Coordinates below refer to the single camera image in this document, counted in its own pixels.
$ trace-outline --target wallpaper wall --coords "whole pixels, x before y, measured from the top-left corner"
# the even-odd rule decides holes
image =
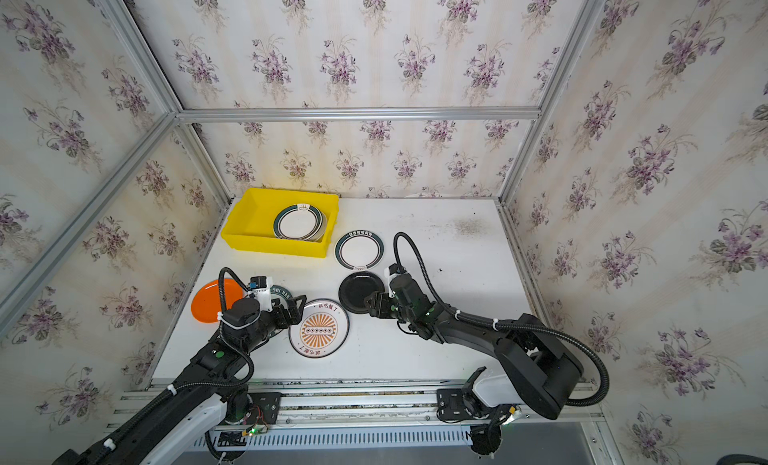
[[[536,104],[582,0],[124,0],[187,108]]]
[[[768,0],[607,0],[514,195],[626,463],[768,457]]]
[[[0,0],[0,298],[159,116],[94,0]]]
[[[177,142],[159,146],[0,341],[0,462],[82,451],[103,436],[113,395],[146,384],[220,217]]]
[[[527,120],[197,125],[234,196],[250,187],[343,197],[497,196]]]

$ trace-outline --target white tabletop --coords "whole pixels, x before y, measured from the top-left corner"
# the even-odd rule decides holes
[[[222,267],[232,268],[244,281],[255,275],[271,275],[275,284],[293,295],[306,295],[308,301],[338,301],[339,285],[351,270],[336,261],[333,248],[351,230],[370,230],[384,241],[384,257],[371,270],[382,280],[386,268],[395,261],[392,238],[403,231],[416,243],[432,284],[445,302],[500,319],[530,313],[494,201],[341,199],[325,259],[237,251],[217,237],[153,379],[176,378],[213,335],[216,324],[196,321],[190,304],[194,293],[215,280]],[[402,264],[430,296],[408,243],[401,239],[398,248]],[[354,314],[350,314],[346,341],[327,357],[299,355],[290,345],[288,331],[252,357],[254,380],[466,380],[477,367],[498,365],[488,355],[461,345],[440,345],[403,335],[394,320]]]

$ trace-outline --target yellow bin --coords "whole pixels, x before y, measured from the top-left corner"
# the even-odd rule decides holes
[[[273,224],[277,214],[296,203],[309,203],[320,210],[328,223],[321,241],[277,239]],[[324,258],[328,254],[333,226],[339,215],[339,196],[295,190],[248,189],[237,202],[221,230],[221,238],[236,250],[264,251],[283,255]]]

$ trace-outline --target black plate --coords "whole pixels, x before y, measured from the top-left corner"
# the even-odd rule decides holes
[[[339,302],[350,313],[368,314],[363,301],[374,291],[384,291],[384,282],[369,271],[356,271],[341,282]]]

